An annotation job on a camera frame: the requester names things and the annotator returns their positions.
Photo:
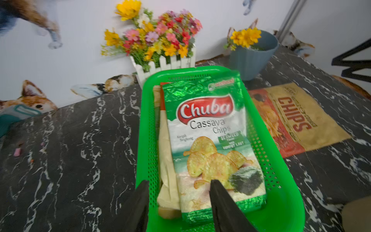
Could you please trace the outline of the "red cream cassava chips bag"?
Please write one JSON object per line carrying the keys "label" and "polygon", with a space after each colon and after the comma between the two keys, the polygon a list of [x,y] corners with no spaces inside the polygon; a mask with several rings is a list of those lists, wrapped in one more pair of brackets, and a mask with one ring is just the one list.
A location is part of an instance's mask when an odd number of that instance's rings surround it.
{"label": "red cream cassava chips bag", "polygon": [[171,151],[162,86],[159,87],[159,103],[158,156],[162,185],[157,197],[157,203],[161,207],[180,210],[180,197]]}

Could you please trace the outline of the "green Chuba cassava chips bag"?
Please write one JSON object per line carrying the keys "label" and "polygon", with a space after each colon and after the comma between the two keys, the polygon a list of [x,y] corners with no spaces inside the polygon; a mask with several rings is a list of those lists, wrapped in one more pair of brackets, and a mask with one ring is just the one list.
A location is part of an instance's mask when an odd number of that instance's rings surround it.
{"label": "green Chuba cassava chips bag", "polygon": [[263,172],[247,136],[244,89],[236,71],[162,86],[180,208],[188,224],[213,219],[213,180],[244,213],[267,203]]}

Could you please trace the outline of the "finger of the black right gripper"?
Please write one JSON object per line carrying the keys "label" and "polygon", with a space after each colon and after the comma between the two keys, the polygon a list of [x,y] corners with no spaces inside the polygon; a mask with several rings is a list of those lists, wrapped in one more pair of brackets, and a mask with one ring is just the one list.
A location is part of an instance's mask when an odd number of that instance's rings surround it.
{"label": "finger of the black right gripper", "polygon": [[371,82],[370,75],[362,75],[356,74],[356,71],[360,71],[363,69],[370,69],[371,68],[371,60],[346,60],[346,58],[359,53],[363,50],[366,50],[371,47],[371,40],[367,40],[360,45],[352,48],[351,50],[335,57],[332,59],[331,65],[332,66],[340,66],[340,67],[347,67],[342,71],[342,77],[364,81],[364,82]]}

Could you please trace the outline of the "tan balsamico tomato chips bag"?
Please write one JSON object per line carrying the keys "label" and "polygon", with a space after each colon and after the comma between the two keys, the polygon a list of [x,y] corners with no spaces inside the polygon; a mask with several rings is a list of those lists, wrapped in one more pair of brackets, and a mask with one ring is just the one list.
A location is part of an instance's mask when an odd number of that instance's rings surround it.
{"label": "tan balsamico tomato chips bag", "polygon": [[249,94],[283,158],[351,138],[295,83],[250,90]]}

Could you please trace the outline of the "tan kettle chips bag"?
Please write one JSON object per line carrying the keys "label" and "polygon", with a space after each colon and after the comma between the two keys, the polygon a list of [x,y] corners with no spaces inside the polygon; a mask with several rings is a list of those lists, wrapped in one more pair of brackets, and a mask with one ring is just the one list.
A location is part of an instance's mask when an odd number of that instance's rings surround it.
{"label": "tan kettle chips bag", "polygon": [[[158,151],[158,135],[159,135],[159,87],[160,86],[154,86],[153,87],[153,94],[154,94],[154,113],[155,113],[155,130],[156,130],[156,145],[157,145],[157,151]],[[158,168],[159,170],[159,186],[161,188],[161,178],[160,178],[160,167]],[[163,219],[176,219],[176,218],[181,218],[181,210],[174,210],[170,208],[165,208],[161,207],[158,204],[158,214],[160,217]]]}

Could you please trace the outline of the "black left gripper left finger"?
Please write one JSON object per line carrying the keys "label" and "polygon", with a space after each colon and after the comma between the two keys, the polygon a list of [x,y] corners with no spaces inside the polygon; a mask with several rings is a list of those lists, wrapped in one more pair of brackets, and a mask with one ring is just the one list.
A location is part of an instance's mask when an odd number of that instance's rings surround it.
{"label": "black left gripper left finger", "polygon": [[125,201],[111,223],[112,232],[146,232],[149,213],[149,181],[143,180]]}

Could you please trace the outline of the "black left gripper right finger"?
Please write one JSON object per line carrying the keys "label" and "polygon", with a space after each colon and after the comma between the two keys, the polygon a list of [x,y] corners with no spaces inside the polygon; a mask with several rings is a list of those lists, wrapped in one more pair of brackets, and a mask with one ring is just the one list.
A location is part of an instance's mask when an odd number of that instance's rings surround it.
{"label": "black left gripper right finger", "polygon": [[219,180],[211,181],[209,195],[216,232],[256,231]]}

